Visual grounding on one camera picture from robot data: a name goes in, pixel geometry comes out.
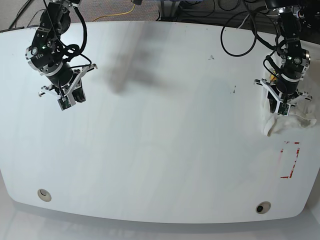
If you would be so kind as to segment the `right table grommet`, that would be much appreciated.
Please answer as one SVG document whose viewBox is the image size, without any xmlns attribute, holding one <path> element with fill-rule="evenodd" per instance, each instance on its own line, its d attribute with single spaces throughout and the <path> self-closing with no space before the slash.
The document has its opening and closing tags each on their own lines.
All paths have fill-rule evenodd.
<svg viewBox="0 0 320 240">
<path fill-rule="evenodd" d="M 261 202 L 257 205 L 255 211 L 257 214 L 263 215 L 271 209 L 271 203 L 268 201 Z"/>
</svg>

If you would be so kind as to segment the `white t-shirt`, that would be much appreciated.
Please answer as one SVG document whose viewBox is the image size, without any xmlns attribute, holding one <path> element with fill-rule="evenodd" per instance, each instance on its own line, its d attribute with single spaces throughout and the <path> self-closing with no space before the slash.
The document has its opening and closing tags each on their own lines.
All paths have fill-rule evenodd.
<svg viewBox="0 0 320 240">
<path fill-rule="evenodd" d="M 310 84 L 308 89 L 312 99 L 301 99 L 296 106 L 291 106 L 288 115 L 271 112 L 270 100 L 267 98 L 268 90 L 261 90 L 261 132 L 269 137 L 280 134 L 288 129 L 308 129 L 320 124 L 320 60 L 311 63 L 306 79 Z"/>
</svg>

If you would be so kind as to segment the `table grommet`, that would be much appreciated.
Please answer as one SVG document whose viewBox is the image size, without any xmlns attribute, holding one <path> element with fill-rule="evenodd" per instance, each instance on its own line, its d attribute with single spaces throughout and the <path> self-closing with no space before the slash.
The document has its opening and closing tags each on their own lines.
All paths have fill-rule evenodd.
<svg viewBox="0 0 320 240">
<path fill-rule="evenodd" d="M 50 202 L 52 200 L 51 194 L 45 189 L 39 189 L 37 195 L 44 202 Z"/>
<path fill-rule="evenodd" d="M 271 203 L 268 201 L 261 202 L 257 205 L 255 211 L 257 214 L 263 215 L 271 209 Z"/>
</svg>

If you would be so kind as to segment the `red tape rectangle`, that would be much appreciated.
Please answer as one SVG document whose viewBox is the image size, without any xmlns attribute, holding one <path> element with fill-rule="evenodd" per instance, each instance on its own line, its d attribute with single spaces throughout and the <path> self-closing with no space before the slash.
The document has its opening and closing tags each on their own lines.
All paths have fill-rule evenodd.
<svg viewBox="0 0 320 240">
<path fill-rule="evenodd" d="M 279 177 L 290 179 L 293 176 L 299 157 L 301 143 L 298 141 L 285 141 L 279 155 Z"/>
</svg>

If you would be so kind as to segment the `left table grommet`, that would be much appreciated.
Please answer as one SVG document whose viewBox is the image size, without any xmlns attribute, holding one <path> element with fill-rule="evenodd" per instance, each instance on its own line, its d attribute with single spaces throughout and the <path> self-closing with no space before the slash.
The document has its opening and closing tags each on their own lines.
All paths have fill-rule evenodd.
<svg viewBox="0 0 320 240">
<path fill-rule="evenodd" d="M 52 200 L 51 194 L 45 189 L 39 189 L 37 195 L 44 202 L 50 202 Z"/>
</svg>

